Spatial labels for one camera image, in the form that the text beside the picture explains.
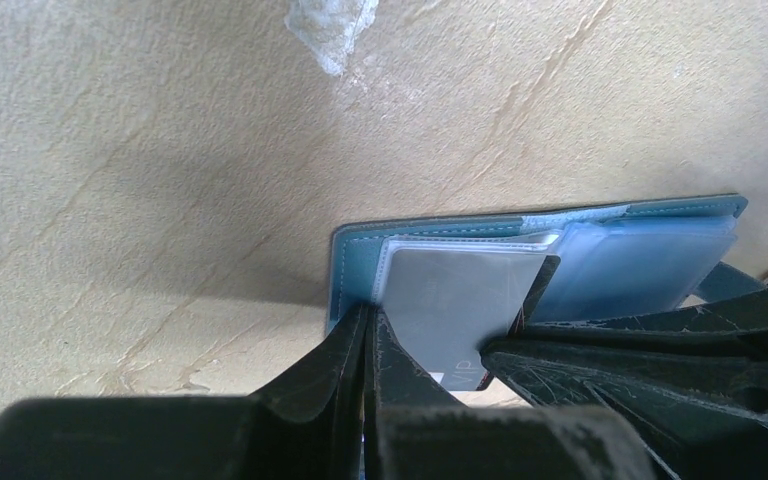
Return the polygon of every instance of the blue wallet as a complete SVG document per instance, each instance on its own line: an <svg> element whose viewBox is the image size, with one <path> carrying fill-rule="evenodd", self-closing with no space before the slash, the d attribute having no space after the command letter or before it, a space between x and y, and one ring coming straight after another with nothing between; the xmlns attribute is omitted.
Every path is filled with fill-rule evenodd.
<svg viewBox="0 0 768 480"><path fill-rule="evenodd" d="M326 330L355 304L371 302L384 240L396 235L499 238L563 229L574 222L608 222L639 217L739 217L747 205L736 195L654 200L597 207L504 215L460 216L357 223L336 230ZM761 290L764 285L725 264L718 264L693 292L713 302Z"/></svg>

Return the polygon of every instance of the peeling patch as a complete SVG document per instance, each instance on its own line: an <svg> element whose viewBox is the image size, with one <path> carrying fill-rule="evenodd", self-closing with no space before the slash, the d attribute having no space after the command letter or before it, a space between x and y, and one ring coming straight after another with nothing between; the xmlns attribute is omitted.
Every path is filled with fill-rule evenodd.
<svg viewBox="0 0 768 480"><path fill-rule="evenodd" d="M329 75L346 68L355 40L375 21L378 0L292 0L284 24Z"/></svg>

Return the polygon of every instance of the beige surface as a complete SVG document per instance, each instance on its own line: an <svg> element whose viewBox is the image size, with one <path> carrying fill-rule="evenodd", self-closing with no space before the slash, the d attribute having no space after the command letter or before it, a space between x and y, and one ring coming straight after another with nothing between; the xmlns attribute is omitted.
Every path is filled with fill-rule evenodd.
<svg viewBox="0 0 768 480"><path fill-rule="evenodd" d="M768 270L768 2L382 1L341 77L283 2L0 2L0 409L248 392L344 222L738 191Z"/></svg>

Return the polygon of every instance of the screw hole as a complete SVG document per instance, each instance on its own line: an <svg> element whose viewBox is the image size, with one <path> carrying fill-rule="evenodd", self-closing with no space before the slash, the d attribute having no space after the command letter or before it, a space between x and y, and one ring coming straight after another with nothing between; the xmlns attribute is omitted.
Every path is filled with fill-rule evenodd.
<svg viewBox="0 0 768 480"><path fill-rule="evenodd" d="M768 410L768 390L761 387L744 387L735 392L735 400L755 413L764 413Z"/></svg>

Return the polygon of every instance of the white stain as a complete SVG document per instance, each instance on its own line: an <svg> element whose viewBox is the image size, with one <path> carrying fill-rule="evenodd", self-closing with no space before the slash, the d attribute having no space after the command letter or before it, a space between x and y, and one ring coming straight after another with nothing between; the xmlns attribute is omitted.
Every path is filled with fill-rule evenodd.
<svg viewBox="0 0 768 480"><path fill-rule="evenodd" d="M284 24L329 75L340 75L360 32L375 21L378 0L291 0Z"/></svg>

